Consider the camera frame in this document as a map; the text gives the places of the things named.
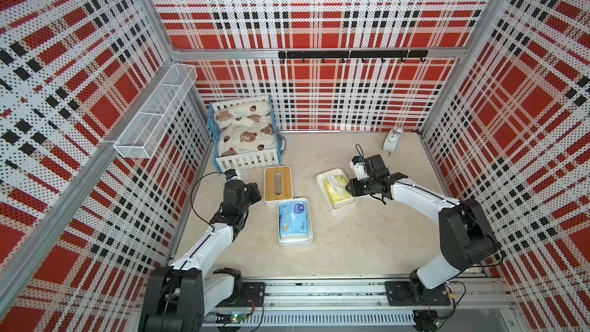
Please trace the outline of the wooden tissue box lid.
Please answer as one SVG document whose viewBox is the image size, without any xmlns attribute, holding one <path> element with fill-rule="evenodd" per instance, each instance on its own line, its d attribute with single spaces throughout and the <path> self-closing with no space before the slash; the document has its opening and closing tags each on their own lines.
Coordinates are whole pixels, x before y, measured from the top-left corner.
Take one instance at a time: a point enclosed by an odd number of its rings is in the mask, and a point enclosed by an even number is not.
<svg viewBox="0 0 590 332">
<path fill-rule="evenodd" d="M 292 171 L 289 165 L 273 166 L 264 169 L 264 203 L 268 208 L 276 208 L 280 201 L 293 198 Z"/>
</svg>

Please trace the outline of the yellow tissue paper pack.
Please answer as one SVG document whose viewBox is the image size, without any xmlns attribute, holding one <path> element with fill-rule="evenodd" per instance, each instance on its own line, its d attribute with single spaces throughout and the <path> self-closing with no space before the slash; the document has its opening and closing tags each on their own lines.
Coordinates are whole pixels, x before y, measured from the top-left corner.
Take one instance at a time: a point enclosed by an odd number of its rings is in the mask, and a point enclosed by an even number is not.
<svg viewBox="0 0 590 332">
<path fill-rule="evenodd" d="M 324 178 L 324 189 L 327 192 L 330 204 L 334 208 L 347 205 L 353 196 L 347 191 L 348 179 L 344 175 L 327 175 Z"/>
</svg>

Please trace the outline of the white tissue box base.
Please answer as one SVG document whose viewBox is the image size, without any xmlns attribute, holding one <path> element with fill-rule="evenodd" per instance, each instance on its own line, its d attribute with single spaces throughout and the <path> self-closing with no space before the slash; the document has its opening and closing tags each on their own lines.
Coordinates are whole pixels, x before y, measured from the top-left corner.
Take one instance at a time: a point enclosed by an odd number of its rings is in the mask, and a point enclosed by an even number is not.
<svg viewBox="0 0 590 332">
<path fill-rule="evenodd" d="M 340 168 L 335 168 L 333 170 L 330 170 L 328 172 L 324 172 L 320 175 L 317 176 L 316 181 L 317 181 L 317 186 L 321 192 L 322 197 L 324 198 L 324 201 L 327 204 L 328 210 L 329 212 L 333 215 L 333 216 L 338 216 L 338 215 L 342 215 L 344 213 L 347 213 L 353 209 L 355 209 L 355 207 L 358 205 L 359 202 L 359 198 L 355 198 L 353 197 L 353 199 L 351 201 L 349 201 L 347 203 L 347 205 L 342 205 L 340 208 L 334 208 L 329 201 L 328 195 L 326 190 L 324 189 L 324 178 L 326 178 L 327 175 L 344 175 L 344 171 Z"/>
<path fill-rule="evenodd" d="M 280 201 L 277 206 L 278 241 L 282 247 L 297 247 L 313 242 L 310 204 L 306 198 Z"/>
</svg>

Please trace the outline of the blue tissue paper pack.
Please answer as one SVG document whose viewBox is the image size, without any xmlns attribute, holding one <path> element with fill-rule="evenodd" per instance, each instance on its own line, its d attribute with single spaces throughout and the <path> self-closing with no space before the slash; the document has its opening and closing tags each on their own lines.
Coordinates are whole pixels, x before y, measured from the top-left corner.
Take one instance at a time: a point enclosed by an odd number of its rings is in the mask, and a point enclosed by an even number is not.
<svg viewBox="0 0 590 332">
<path fill-rule="evenodd" d="M 308 204 L 304 200 L 285 201 L 278 206 L 281 241 L 306 241 L 310 236 Z"/>
</svg>

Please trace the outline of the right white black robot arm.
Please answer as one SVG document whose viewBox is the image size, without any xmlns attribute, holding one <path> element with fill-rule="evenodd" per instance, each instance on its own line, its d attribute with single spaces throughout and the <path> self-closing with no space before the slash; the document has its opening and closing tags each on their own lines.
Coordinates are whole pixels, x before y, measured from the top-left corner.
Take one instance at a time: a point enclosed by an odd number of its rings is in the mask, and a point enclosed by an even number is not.
<svg viewBox="0 0 590 332">
<path fill-rule="evenodd" d="M 350 166 L 356 177 L 346 190 L 353 197 L 369 196 L 405 204 L 438 225 L 439 252 L 427 264 L 410 273 L 407 282 L 387 284 L 391 306 L 447 306 L 450 295 L 445 284 L 501 252 L 481 204 L 474 199 L 461 201 L 416 184 L 408 176 L 391 173 L 380 155 L 353 157 Z"/>
</svg>

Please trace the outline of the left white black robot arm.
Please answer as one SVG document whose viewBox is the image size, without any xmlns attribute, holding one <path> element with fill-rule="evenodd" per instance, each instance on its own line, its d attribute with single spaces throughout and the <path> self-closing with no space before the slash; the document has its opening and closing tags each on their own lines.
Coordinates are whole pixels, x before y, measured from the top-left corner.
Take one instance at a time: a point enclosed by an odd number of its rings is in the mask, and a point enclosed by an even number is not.
<svg viewBox="0 0 590 332">
<path fill-rule="evenodd" d="M 239 179 L 227 181 L 223 195 L 201 239 L 180 260 L 151 273 L 139 331 L 200 331 L 218 304 L 241 298 L 240 271 L 218 269 L 211 278 L 205 277 L 244 229 L 250 206 L 261 201 L 262 195 L 256 183 Z"/>
</svg>

